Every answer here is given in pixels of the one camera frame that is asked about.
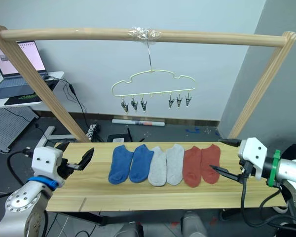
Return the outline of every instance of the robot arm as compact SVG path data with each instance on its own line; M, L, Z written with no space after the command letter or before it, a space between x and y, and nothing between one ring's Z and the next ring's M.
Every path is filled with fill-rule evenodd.
M272 158L268 157L267 148L255 137L246 140L225 139L220 141L227 145L240 147L238 157L242 173L231 174L224 168L212 165L214 170L222 176L242 184L244 179L253 175L258 180L267 179L266 183L270 187L283 185L291 192L296 208L296 159L280 159L280 151L278 150Z
M57 148L38 147L34 152L25 150L33 157L34 176L12 193L5 202L5 214L0 222L0 237L37 237L41 216L53 191L65 184L74 170L83 170L90 162L94 148L88 150L79 164L69 164L62 158L69 143Z

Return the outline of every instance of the laptop keyboard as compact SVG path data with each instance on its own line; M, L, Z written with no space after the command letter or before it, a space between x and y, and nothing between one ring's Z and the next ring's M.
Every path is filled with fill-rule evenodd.
M20 86L20 85L26 85L26 84L27 83L23 78L4 79L0 83L0 88L14 87L14 86Z

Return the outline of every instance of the wooden pole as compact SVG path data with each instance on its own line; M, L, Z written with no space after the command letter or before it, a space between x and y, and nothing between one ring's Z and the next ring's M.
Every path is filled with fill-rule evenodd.
M260 80L256 84L246 105L241 111L236 123L234 124L228 136L229 138L236 138L240 134L250 115L266 92L268 86L271 84L286 56L290 52L294 42L296 41L296 33L294 32L284 32L283 36L287 38L287 43L283 48L275 50Z
M4 30L6 30L6 27L0 26L0 32ZM14 41L7 42L0 35L0 49L66 129L68 129L78 141L90 142L79 125L70 116L65 107L60 103L41 76L37 73L18 44Z
M132 29L110 28L47 28L47 29L22 29L2 30L4 40L136 40L129 31ZM286 37L250 35L239 33L215 33L198 31L169 31L156 30L161 36L156 42L181 42L181 43L211 43L235 44L269 47L284 47Z

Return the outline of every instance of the laptop screen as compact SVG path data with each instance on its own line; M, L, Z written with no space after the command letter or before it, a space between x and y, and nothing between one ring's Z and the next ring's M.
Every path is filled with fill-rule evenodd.
M25 53L34 68L39 72L46 72L44 64L40 58L38 49L34 41L24 41L18 43L22 51ZM15 67L10 63L8 58L0 49L0 72L2 76L17 76L19 75Z

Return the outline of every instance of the wooden table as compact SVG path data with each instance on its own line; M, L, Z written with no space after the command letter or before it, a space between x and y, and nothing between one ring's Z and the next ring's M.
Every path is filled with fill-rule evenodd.
M128 150L143 143L125 143ZM160 146L163 151L174 143L145 143L149 149ZM178 143L185 150L192 146L207 148L211 142ZM237 156L238 148L222 143L213 143L220 147L220 165L234 174L240 172ZM148 180L135 184L127 179L119 185L108 181L112 153L120 143L70 143L64 157L71 163L78 163L82 155L94 147L92 160L84 171L75 171L64 187L57 189L48 203L47 211L56 212L92 212L92 211L128 211L128 210L161 210L161 209L200 209L200 208L239 208L242 185L220 176L219 181L208 184L201 181L196 188L185 184L184 180L177 186L166 184L154 187ZM260 203L276 189L254 177L247 182L246 207L258 207ZM265 206L285 205L281 195L276 196Z

